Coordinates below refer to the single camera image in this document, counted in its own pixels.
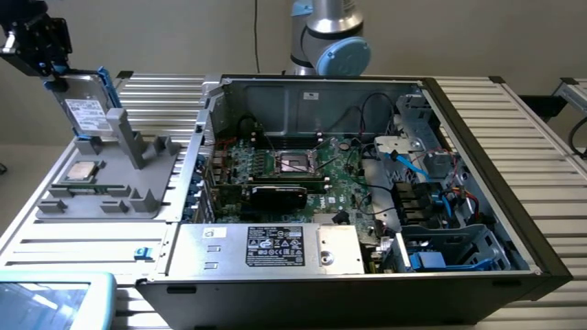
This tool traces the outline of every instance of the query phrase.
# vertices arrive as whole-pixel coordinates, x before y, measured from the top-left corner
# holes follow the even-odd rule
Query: circuit board
[[[219,173],[216,188],[222,191],[219,203],[216,203],[216,222],[218,223],[330,223],[338,212],[346,211],[350,215],[351,225],[357,226],[359,239],[362,242],[375,243],[375,236],[370,236],[370,227],[374,226],[374,217],[365,215],[358,210],[358,203],[369,194],[369,189],[361,186],[351,179],[351,175],[346,171],[346,164],[358,164],[361,157],[358,152],[342,150],[341,143],[351,145],[351,141],[343,137],[331,138],[322,148],[315,150],[315,162],[319,170],[308,177],[329,177],[329,188],[321,194],[310,193],[307,195],[307,205],[302,210],[296,210],[292,214],[262,214],[260,220],[250,220],[240,214],[240,208],[247,202],[242,198],[240,192],[243,188],[251,184],[251,178],[271,177],[275,173],[274,154],[282,151],[256,150],[255,147],[244,142],[238,141],[235,145],[227,148],[226,170]],[[288,150],[288,154],[304,154],[308,150]],[[282,173],[280,177],[287,180],[288,177],[300,177],[303,173],[292,170],[290,173]],[[373,212],[371,205],[363,205],[366,212]]]

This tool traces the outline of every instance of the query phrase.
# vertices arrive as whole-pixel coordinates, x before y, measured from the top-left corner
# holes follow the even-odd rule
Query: tablet screen
[[[90,284],[0,283],[3,329],[70,329]]]

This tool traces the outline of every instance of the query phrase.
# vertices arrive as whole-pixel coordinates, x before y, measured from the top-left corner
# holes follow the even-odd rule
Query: motherboard
[[[361,152],[351,138],[330,137],[313,149],[279,149],[250,140],[223,144],[214,158],[216,186],[214,208],[216,223],[338,223],[357,226],[359,239],[377,242],[375,220],[361,167]],[[300,187],[307,193],[303,207],[275,212],[252,205],[252,193],[260,189]],[[275,209],[288,210],[296,196],[266,196]]]

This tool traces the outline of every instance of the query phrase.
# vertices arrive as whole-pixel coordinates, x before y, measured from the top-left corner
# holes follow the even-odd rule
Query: power supply label
[[[302,227],[248,227],[247,266],[304,266]]]

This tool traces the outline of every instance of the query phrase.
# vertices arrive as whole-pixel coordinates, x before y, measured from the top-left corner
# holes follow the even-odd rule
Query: cpu socket
[[[317,168],[317,159],[313,153],[307,151],[291,152],[279,151],[276,154],[276,173],[314,173]]]

